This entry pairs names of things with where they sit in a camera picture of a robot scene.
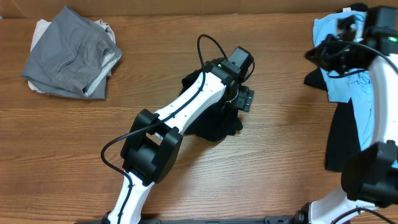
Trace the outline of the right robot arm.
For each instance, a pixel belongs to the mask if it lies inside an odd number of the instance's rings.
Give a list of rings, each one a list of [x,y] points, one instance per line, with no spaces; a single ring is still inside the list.
[[[295,223],[346,223],[397,203],[397,9],[345,9],[315,22],[305,58],[351,98],[361,150],[345,163],[337,189],[310,202]]]

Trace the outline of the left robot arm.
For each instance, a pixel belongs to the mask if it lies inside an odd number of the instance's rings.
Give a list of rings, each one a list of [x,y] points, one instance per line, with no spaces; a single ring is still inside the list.
[[[205,62],[184,81],[176,100],[151,113],[142,110],[123,140],[124,177],[115,207],[102,223],[139,223],[141,211],[153,185],[171,170],[178,156],[183,135],[195,134],[217,142],[242,130],[239,111],[248,112],[254,92],[243,83],[255,67],[253,56],[236,47],[228,58]]]

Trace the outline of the black t-shirt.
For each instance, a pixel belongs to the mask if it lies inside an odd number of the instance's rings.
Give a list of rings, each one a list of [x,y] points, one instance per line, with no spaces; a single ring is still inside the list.
[[[243,124],[238,118],[238,110],[230,104],[217,102],[202,112],[184,134],[218,142],[226,136],[234,136],[242,129]]]

